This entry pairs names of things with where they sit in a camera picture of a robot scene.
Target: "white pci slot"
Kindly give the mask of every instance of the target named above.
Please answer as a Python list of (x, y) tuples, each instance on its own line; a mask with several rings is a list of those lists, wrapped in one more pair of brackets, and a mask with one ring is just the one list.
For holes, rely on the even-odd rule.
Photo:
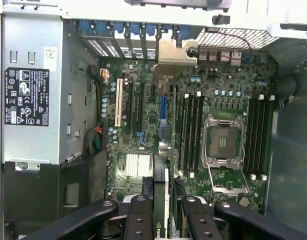
[(115, 96), (115, 117), (114, 117), (115, 127), (121, 127), (122, 125), (123, 86), (124, 86), (124, 80), (118, 78), (117, 79), (117, 92)]

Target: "warning sticker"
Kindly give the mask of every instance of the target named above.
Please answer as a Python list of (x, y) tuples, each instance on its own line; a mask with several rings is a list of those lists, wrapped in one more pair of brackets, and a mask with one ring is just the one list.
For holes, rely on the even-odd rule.
[(49, 125), (49, 70), (10, 67), (4, 72), (4, 123)]

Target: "barcode sticker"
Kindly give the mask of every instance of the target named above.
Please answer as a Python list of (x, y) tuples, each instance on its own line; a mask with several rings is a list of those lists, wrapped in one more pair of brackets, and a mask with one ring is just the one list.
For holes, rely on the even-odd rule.
[(57, 47), (45, 46), (44, 47), (44, 61), (43, 68), (49, 69), (50, 72), (55, 72), (57, 69)]

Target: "green circuit board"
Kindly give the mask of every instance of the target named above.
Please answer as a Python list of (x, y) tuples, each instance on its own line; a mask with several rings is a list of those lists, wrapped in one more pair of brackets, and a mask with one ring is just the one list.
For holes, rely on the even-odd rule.
[[(130, 172), (130, 169), (128, 170), (126, 166), (127, 155), (134, 154), (146, 158), (149, 156), (152, 159), (158, 153), (161, 96), (158, 95), (157, 86), (153, 84), (155, 64), (154, 61), (136, 62), (127, 59), (104, 59), (101, 62), (100, 67), (108, 69), (107, 83), (102, 89), (102, 98), (107, 99), (106, 112), (102, 118), (104, 142), (108, 152), (106, 194), (108, 198), (119, 202), (125, 196), (140, 194), (142, 177), (152, 174), (152, 165), (150, 165), (145, 173), (140, 175), (133, 173), (132, 176), (128, 176), (130, 174), (127, 172)], [(250, 192), (228, 196), (212, 191), (210, 174), (201, 160), (197, 163), (194, 177), (191, 177), (190, 171), (187, 173), (179, 171), (184, 95), (195, 96), (198, 92), (201, 93), (202, 125), (208, 114), (221, 120), (235, 120), (241, 116), (245, 128), (239, 134), (244, 139), (242, 144), (245, 144), (250, 98), (257, 98), (260, 94), (267, 98), (274, 93), (274, 82), (271, 78), (276, 70), (277, 64), (274, 61), (261, 62), (261, 55), (255, 54), (248, 61), (243, 61), (241, 66), (231, 66), (230, 62), (222, 61), (212, 64), (199, 62), (197, 67), (186, 69), (174, 80), (173, 95), (168, 96), (169, 114), (166, 116), (172, 125), (174, 140), (171, 140), (173, 156), (170, 164), (174, 169), (170, 170), (170, 174), (182, 178), (187, 194), (204, 197), (209, 204), (225, 199), (239, 201), (245, 196), (249, 199), (250, 208), (254, 210), (261, 208), (265, 198), (266, 181), (250, 180), (247, 177)], [(115, 126), (116, 91), (117, 79), (121, 78), (123, 80), (127, 78), (128, 84), (123, 87), (122, 125), (117, 127)], [(213, 169), (211, 175), (217, 186), (228, 189), (241, 188), (245, 184), (239, 170)]]

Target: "screw hole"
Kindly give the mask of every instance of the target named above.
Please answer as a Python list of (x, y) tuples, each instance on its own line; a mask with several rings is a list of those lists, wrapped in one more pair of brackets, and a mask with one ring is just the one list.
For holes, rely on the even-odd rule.
[(143, 233), (141, 231), (136, 231), (135, 236), (136, 237), (142, 237)]
[(211, 232), (205, 231), (204, 236), (207, 237), (207, 238), (211, 238), (213, 235), (212, 235)]

